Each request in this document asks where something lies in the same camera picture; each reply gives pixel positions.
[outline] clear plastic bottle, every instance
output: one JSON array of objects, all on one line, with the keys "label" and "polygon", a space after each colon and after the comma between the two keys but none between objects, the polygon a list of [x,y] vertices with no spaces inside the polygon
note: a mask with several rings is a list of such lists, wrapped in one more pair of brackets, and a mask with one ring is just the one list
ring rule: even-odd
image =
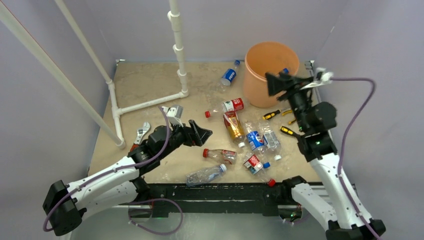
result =
[{"label": "clear plastic bottle", "polygon": [[223,122],[231,138],[232,142],[237,144],[239,148],[244,148],[245,144],[245,132],[243,131],[242,124],[240,123],[237,112],[227,111],[223,115]]},{"label": "clear plastic bottle", "polygon": [[276,181],[268,176],[264,168],[270,166],[269,162],[264,164],[261,163],[260,157],[256,154],[248,153],[246,154],[246,159],[243,164],[253,175],[257,176],[262,182],[268,184],[272,187],[276,184]]},{"label": "clear plastic bottle", "polygon": [[267,174],[267,168],[269,168],[271,165],[269,162],[266,162],[263,164],[263,168],[261,170],[259,170],[255,176],[257,176],[262,182],[268,184],[268,186],[273,187],[276,184],[276,181],[274,179],[272,179],[270,176],[268,176]]},{"label": "clear plastic bottle", "polygon": [[240,69],[240,61],[235,60],[234,66],[232,68],[228,68],[228,70],[224,73],[224,75],[222,75],[222,77],[221,77],[222,85],[230,86],[231,83],[236,78],[237,73],[239,72],[239,69]]},{"label": "clear plastic bottle", "polygon": [[237,152],[224,149],[209,150],[205,148],[203,150],[203,157],[213,159],[220,164],[233,165],[237,160]]},{"label": "clear plastic bottle", "polygon": [[226,170],[227,167],[224,164],[200,169],[187,175],[185,178],[185,184],[188,187],[191,187],[210,183],[213,180],[222,177]]},{"label": "clear plastic bottle", "polygon": [[243,123],[244,132],[246,133],[247,141],[254,154],[263,154],[265,152],[265,144],[258,132],[258,124],[252,121]]},{"label": "clear plastic bottle", "polygon": [[267,120],[263,120],[259,123],[259,130],[262,134],[263,144],[266,147],[265,154],[273,158],[275,161],[280,160],[281,143]]},{"label": "clear plastic bottle", "polygon": [[222,117],[226,112],[242,110],[249,104],[249,101],[244,97],[239,97],[233,100],[221,102],[219,105],[204,112],[204,116],[208,119],[210,117]]}]

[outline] white bottle cap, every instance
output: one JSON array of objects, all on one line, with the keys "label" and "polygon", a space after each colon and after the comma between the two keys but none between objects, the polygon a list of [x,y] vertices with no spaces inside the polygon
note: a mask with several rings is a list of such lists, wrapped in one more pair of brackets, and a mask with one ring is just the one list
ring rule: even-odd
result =
[{"label": "white bottle cap", "polygon": [[219,167],[221,168],[222,172],[225,172],[227,170],[227,167],[225,166],[225,164],[221,164],[219,165]]}]

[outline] white wall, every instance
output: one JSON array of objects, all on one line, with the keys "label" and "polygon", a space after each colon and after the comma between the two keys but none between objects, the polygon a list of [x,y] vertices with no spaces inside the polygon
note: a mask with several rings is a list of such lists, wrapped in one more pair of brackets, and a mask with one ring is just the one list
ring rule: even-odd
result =
[{"label": "white wall", "polygon": [[[175,61],[167,0],[86,0],[116,59]],[[347,0],[178,0],[188,61],[244,59],[256,43],[315,59]]]},{"label": "white wall", "polygon": [[[422,0],[351,0],[317,58],[337,77],[377,81],[374,98],[347,137],[344,167],[367,209],[384,221],[384,240],[423,236],[422,9]],[[337,108],[338,147],[369,89],[367,83],[338,82],[320,89]]]},{"label": "white wall", "polygon": [[[2,1],[103,114],[107,86],[55,3]],[[112,70],[107,47],[96,50]],[[1,239],[57,239],[42,231],[44,197],[84,177],[99,127],[1,22],[0,113]]]}]

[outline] orange bucket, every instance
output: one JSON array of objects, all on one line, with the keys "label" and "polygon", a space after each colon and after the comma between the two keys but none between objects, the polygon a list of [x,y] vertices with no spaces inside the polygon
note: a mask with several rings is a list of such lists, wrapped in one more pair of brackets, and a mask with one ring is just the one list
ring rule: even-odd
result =
[{"label": "orange bucket", "polygon": [[250,104],[258,108],[270,108],[278,103],[278,96],[268,96],[265,73],[276,75],[283,69],[288,69],[288,74],[296,75],[299,70],[299,58],[296,53],[288,46],[275,41],[252,46],[247,51],[244,63],[246,71],[243,94]]}]

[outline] bottle label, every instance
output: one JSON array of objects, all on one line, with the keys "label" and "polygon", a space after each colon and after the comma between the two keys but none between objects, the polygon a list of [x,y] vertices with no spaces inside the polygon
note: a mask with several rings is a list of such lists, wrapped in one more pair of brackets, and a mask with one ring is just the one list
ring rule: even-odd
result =
[{"label": "bottle label", "polygon": [[243,100],[241,98],[236,98],[230,101],[225,101],[224,106],[227,112],[229,111],[238,111],[245,108]]},{"label": "bottle label", "polygon": [[249,169],[253,175],[264,167],[255,154],[244,162],[244,166]]},{"label": "bottle label", "polygon": [[207,181],[210,182],[210,181],[216,179],[219,176],[220,175],[218,173],[211,174],[211,175],[209,175],[209,178],[207,179]]},{"label": "bottle label", "polygon": [[259,136],[258,131],[249,132],[246,137],[249,141],[250,148],[252,149],[252,151],[264,145],[264,140],[262,140],[261,136]]},{"label": "bottle label", "polygon": [[222,158],[225,163],[233,164],[235,161],[237,153],[235,151],[222,150]]},{"label": "bottle label", "polygon": [[231,84],[236,77],[237,73],[234,69],[228,68],[228,70],[222,75],[223,79],[226,79]]},{"label": "bottle label", "polygon": [[262,136],[262,139],[263,139],[263,144],[266,146],[267,149],[274,148],[275,146],[281,145],[274,131],[264,133]]},{"label": "bottle label", "polygon": [[223,118],[225,127],[229,133],[229,136],[231,137],[231,140],[234,140],[245,134],[235,111],[228,111],[224,113]]}]

